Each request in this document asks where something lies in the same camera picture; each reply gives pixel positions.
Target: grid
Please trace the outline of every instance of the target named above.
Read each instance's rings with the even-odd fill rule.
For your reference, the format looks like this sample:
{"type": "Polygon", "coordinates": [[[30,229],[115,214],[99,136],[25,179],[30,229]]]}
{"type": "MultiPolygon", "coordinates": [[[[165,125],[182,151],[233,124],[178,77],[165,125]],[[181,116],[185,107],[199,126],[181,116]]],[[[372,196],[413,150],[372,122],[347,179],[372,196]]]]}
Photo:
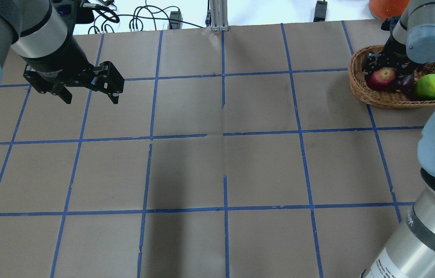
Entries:
{"type": "MultiPolygon", "coordinates": [[[[353,54],[353,48],[350,42],[350,37],[348,35],[348,31],[346,30],[346,25],[344,21],[342,22],[342,26],[344,29],[344,33],[346,36],[346,40],[349,46],[349,49],[351,51],[351,54],[353,54]]],[[[386,130],[419,130],[422,129],[422,126],[412,126],[412,127],[377,127],[376,122],[374,120],[373,113],[371,111],[371,107],[367,105],[367,112],[370,117],[371,121],[371,127],[363,127],[363,128],[341,128],[341,129],[310,129],[310,130],[304,130],[302,129],[300,116],[299,116],[299,109],[297,104],[297,98],[296,98],[296,90],[295,90],[295,81],[293,79],[293,74],[297,73],[310,73],[310,72],[330,72],[330,71],[347,71],[347,68],[339,68],[339,69],[317,69],[317,70],[293,70],[291,65],[291,58],[290,58],[290,51],[288,48],[288,39],[286,37],[286,32],[284,29],[284,25],[281,24],[281,31],[282,31],[282,37],[284,39],[284,47],[286,50],[286,58],[288,61],[288,71],[277,71],[277,72],[251,72],[251,73],[230,73],[226,74],[226,67],[225,67],[225,37],[226,33],[223,32],[221,34],[221,53],[222,53],[222,73],[221,74],[212,74],[212,75],[191,75],[191,76],[172,76],[172,77],[159,77],[159,67],[161,62],[161,46],[163,41],[163,34],[164,32],[159,32],[159,45],[158,45],[158,52],[157,52],[157,66],[156,66],[156,74],[154,77],[150,78],[131,78],[126,79],[127,82],[130,81],[143,81],[143,80],[150,80],[154,81],[154,95],[153,95],[153,101],[152,101],[152,116],[151,116],[151,122],[150,122],[150,135],[148,137],[103,137],[103,138],[93,138],[93,139],[84,139],[83,134],[85,131],[85,123],[88,117],[88,111],[89,111],[89,105],[91,100],[91,93],[90,91],[88,93],[87,97],[87,103],[85,106],[85,112],[83,115],[83,123],[81,126],[80,131],[80,137],[78,139],[60,139],[60,140],[44,140],[44,141],[15,141],[19,125],[22,119],[22,116],[24,114],[25,106],[27,105],[27,100],[29,99],[31,86],[28,84],[16,84],[16,85],[3,85],[2,88],[7,87],[15,87],[15,86],[28,86],[27,95],[25,97],[25,100],[22,105],[21,113],[18,118],[15,130],[13,132],[13,137],[11,141],[3,141],[0,142],[0,145],[6,145],[9,146],[5,160],[2,165],[2,170],[0,172],[0,183],[2,181],[3,174],[5,172],[8,159],[10,157],[11,150],[13,146],[20,145],[20,144],[61,144],[61,143],[77,143],[78,147],[76,150],[76,156],[74,159],[74,165],[73,169],[71,171],[71,180],[70,180],[70,187],[67,193],[66,200],[64,202],[64,209],[63,211],[45,211],[45,212],[14,212],[14,213],[0,213],[0,217],[7,217],[7,216],[62,216],[61,217],[61,225],[60,230],[57,238],[55,253],[54,253],[54,259],[52,261],[52,267],[50,272],[50,277],[53,278],[55,275],[55,268],[56,268],[56,262],[58,259],[58,253],[61,247],[61,241],[62,241],[62,235],[63,235],[63,228],[64,228],[64,222],[67,218],[67,216],[72,215],[113,215],[113,214],[139,214],[142,217],[141,220],[141,230],[140,230],[140,250],[138,253],[138,277],[141,276],[141,268],[142,268],[142,261],[143,261],[143,245],[144,245],[144,234],[145,234],[145,223],[146,223],[146,215],[147,214],[161,214],[161,213],[186,213],[186,212],[205,212],[205,211],[223,211],[224,212],[224,235],[225,235],[225,265],[226,265],[226,277],[229,278],[230,275],[230,251],[229,251],[229,222],[228,222],[228,214],[230,211],[240,211],[240,210],[310,210],[311,212],[311,225],[312,225],[312,236],[314,240],[315,245],[315,252],[317,257],[317,264],[318,264],[318,273],[321,278],[324,277],[323,275],[323,266],[322,266],[322,260],[321,260],[321,252],[319,247],[319,239],[317,234],[317,224],[316,224],[316,217],[315,217],[315,210],[319,208],[357,208],[357,207],[394,207],[396,216],[401,222],[401,213],[399,211],[400,206],[408,206],[411,205],[412,202],[398,202],[396,198],[396,194],[393,191],[391,176],[389,173],[389,169],[387,166],[387,162],[385,160],[384,156],[384,150],[383,146],[380,141],[379,137],[379,131],[386,131],[386,130]],[[301,149],[301,156],[303,160],[303,167],[304,167],[304,173],[306,178],[306,185],[307,185],[307,192],[308,192],[308,204],[305,205],[288,205],[288,206],[228,206],[228,182],[227,182],[227,176],[223,176],[223,190],[224,190],[224,196],[223,196],[223,206],[219,207],[198,207],[198,208],[184,208],[184,209],[147,209],[147,201],[148,201],[148,192],[149,192],[149,179],[150,179],[150,171],[151,171],[151,160],[152,160],[152,142],[162,139],[176,139],[176,138],[193,138],[193,137],[206,137],[207,134],[180,134],[180,135],[167,135],[167,136],[155,136],[154,135],[154,117],[156,114],[157,109],[157,87],[159,80],[166,80],[166,79],[187,79],[187,78],[210,78],[210,77],[217,77],[221,76],[222,79],[222,107],[226,105],[226,77],[229,76],[251,76],[251,75],[289,75],[290,79],[290,86],[291,90],[293,92],[293,95],[291,96],[293,98],[293,105],[295,108],[295,118],[296,118],[296,124],[297,124],[297,130],[284,130],[284,131],[269,131],[269,132],[224,132],[224,137],[236,137],[236,136],[261,136],[261,135],[267,135],[267,134],[298,134],[299,141],[300,141],[300,149],[301,149]],[[313,196],[311,193],[311,186],[310,186],[310,178],[309,178],[309,168],[308,168],[308,157],[305,153],[305,146],[304,146],[304,138],[303,135],[307,133],[315,133],[315,132],[358,132],[358,131],[371,131],[373,132],[373,135],[376,138],[376,142],[378,145],[378,150],[380,153],[380,158],[383,162],[383,167],[385,171],[385,175],[387,178],[387,184],[388,184],[388,190],[390,190],[392,195],[392,202],[381,202],[381,203],[344,203],[344,204],[315,204],[313,200],[313,196]],[[136,141],[136,140],[149,140],[151,141],[149,145],[148,150],[148,156],[147,156],[147,169],[146,169],[146,181],[145,181],[145,192],[144,192],[144,199],[143,199],[143,209],[135,209],[135,210],[108,210],[108,211],[69,211],[69,199],[71,195],[71,185],[74,182],[75,174],[76,174],[76,168],[78,165],[78,157],[80,156],[80,150],[82,147],[82,144],[84,142],[94,142],[94,141],[136,141]]],[[[99,63],[99,58],[101,55],[101,49],[103,47],[104,42],[104,34],[101,37],[101,42],[99,45],[98,53],[97,53],[97,60],[96,65],[99,63]]]]}

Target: orange balloon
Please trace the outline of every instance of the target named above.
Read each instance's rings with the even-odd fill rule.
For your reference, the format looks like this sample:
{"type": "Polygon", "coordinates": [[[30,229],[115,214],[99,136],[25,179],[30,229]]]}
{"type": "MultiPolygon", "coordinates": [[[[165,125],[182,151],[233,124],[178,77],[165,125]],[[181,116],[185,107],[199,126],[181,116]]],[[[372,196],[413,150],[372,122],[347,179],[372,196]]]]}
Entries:
{"type": "Polygon", "coordinates": [[[385,19],[403,14],[410,0],[370,0],[369,8],[373,16],[385,19]]]}

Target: white background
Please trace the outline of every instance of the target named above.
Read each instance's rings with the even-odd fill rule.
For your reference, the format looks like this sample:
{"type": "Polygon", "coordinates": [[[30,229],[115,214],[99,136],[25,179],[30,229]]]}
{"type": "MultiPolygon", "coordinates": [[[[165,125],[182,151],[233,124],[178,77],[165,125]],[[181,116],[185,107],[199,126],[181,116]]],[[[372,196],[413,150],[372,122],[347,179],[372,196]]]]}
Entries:
{"type": "MultiPolygon", "coordinates": [[[[229,25],[264,25],[276,23],[311,22],[314,17],[317,0],[228,0],[229,25]]],[[[369,0],[328,0],[327,21],[371,19],[368,8],[369,0]]],[[[171,5],[180,7],[183,20],[205,26],[207,14],[207,0],[147,0],[148,5],[165,8],[171,5]]],[[[133,14],[138,6],[145,5],[145,0],[115,0],[118,7],[117,14],[133,14]]],[[[152,17],[147,10],[140,12],[140,16],[152,17]]],[[[166,17],[159,13],[157,17],[166,17]]],[[[119,24],[110,23],[116,33],[129,32],[129,16],[121,17],[119,24]]],[[[99,18],[96,26],[101,27],[103,18],[99,18]]],[[[154,22],[151,19],[143,19],[144,30],[154,30],[154,22]]],[[[158,20],[157,29],[166,29],[167,20],[158,20]]],[[[90,25],[76,25],[74,34],[87,34],[90,25]]],[[[183,24],[183,28],[196,28],[183,24]]]]}

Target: white label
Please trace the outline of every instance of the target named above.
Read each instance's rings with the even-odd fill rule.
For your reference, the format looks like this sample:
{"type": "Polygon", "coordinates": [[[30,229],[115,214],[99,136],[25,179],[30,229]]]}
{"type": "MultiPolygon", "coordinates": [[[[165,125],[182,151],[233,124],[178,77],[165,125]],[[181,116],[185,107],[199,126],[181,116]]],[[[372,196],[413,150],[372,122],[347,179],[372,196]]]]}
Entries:
{"type": "Polygon", "coordinates": [[[384,248],[370,268],[367,278],[409,278],[389,258],[384,248]]]}

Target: fruit basket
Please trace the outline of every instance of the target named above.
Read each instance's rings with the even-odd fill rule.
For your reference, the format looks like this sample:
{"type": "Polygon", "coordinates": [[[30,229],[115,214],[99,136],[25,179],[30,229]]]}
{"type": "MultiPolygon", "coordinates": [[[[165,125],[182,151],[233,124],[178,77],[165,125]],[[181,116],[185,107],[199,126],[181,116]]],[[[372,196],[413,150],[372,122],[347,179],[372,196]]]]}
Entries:
{"type": "MultiPolygon", "coordinates": [[[[367,46],[351,57],[348,73],[351,91],[362,102],[382,108],[416,108],[435,105],[435,100],[412,100],[405,93],[379,92],[367,86],[362,73],[362,62],[369,51],[380,53],[384,46],[367,46]]],[[[435,63],[427,63],[421,72],[415,72],[415,78],[435,73],[435,63]]]]}

